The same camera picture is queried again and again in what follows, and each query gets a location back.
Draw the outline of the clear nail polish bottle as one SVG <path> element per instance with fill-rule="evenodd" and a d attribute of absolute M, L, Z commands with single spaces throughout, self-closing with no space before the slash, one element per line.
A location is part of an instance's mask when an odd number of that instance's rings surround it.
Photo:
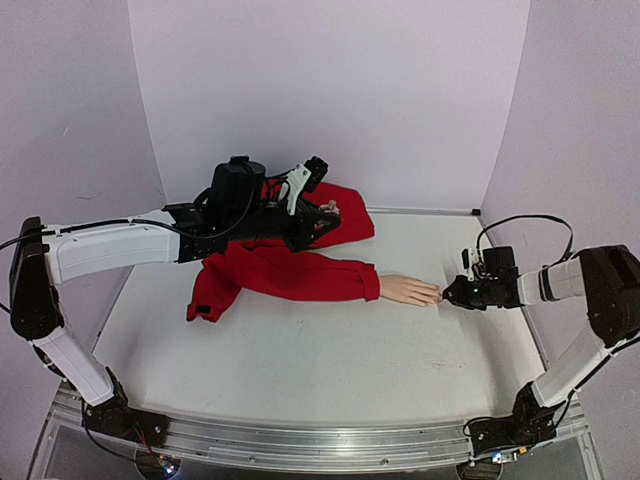
<path fill-rule="evenodd" d="M 340 215 L 340 209 L 338 208 L 335 200 L 330 200 L 327 204 L 321 205 L 319 210 L 327 215 Z"/>

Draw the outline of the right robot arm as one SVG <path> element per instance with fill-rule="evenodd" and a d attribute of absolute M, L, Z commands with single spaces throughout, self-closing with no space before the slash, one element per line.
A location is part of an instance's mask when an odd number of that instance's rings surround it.
<path fill-rule="evenodd" d="M 557 360 L 516 394 L 503 417 L 481 417 L 464 429 L 475 450 L 533 446 L 556 434 L 574 396 L 613 357 L 639 340 L 639 260 L 624 245 L 586 248 L 529 273 L 511 247 L 463 254 L 465 273 L 444 290 L 467 310 L 524 309 L 576 300 L 584 324 Z"/>

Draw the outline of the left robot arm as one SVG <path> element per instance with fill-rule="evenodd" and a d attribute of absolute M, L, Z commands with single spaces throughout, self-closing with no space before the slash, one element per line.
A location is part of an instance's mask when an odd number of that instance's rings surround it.
<path fill-rule="evenodd" d="M 328 165 L 312 157 L 270 177 L 246 156 L 216 166 L 211 185 L 191 203 L 147 214 L 69 226 L 26 219 L 9 273 L 10 324 L 44 366 L 75 388 L 82 424 L 114 438 L 164 444 L 167 416 L 130 406 L 122 384 L 75 338 L 59 304 L 58 285 L 71 279 L 149 263 L 187 263 L 223 253 L 230 243 L 280 239 L 293 252 L 309 249 L 338 228 L 333 206 L 306 199 Z"/>

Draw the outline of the mannequin hand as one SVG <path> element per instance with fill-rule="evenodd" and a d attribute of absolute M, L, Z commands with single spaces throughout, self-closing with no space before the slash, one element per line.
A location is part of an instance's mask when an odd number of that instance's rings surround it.
<path fill-rule="evenodd" d="M 402 275 L 380 276 L 379 284 L 381 298 L 416 307 L 438 304 L 435 297 L 441 292 L 437 285 Z"/>

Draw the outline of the red jacket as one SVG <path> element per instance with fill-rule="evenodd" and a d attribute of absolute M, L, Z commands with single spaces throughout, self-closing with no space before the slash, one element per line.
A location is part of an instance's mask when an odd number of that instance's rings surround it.
<path fill-rule="evenodd" d="M 187 307 L 188 322 L 198 318 L 217 322 L 244 289 L 302 302 L 380 298 L 380 280 L 372 264 L 332 259 L 317 252 L 319 248 L 367 240 L 375 235 L 374 223 L 360 193 L 322 183 L 305 198 L 317 205 L 335 202 L 341 225 L 305 252 L 293 253 L 281 240 L 245 241 L 233 242 L 225 252 L 204 259 Z"/>

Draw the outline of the aluminium table front rail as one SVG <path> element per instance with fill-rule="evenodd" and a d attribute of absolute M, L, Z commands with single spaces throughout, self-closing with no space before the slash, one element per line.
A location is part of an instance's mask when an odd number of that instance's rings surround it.
<path fill-rule="evenodd" d="M 481 460 L 515 460 L 587 432 L 581 405 L 572 402 L 522 444 L 506 435 L 503 420 L 373 427 L 313 427 L 242 423 L 162 415 L 124 407 L 84 404 L 61 387 L 51 416 L 95 439 L 227 467 L 301 473 L 413 471 Z"/>

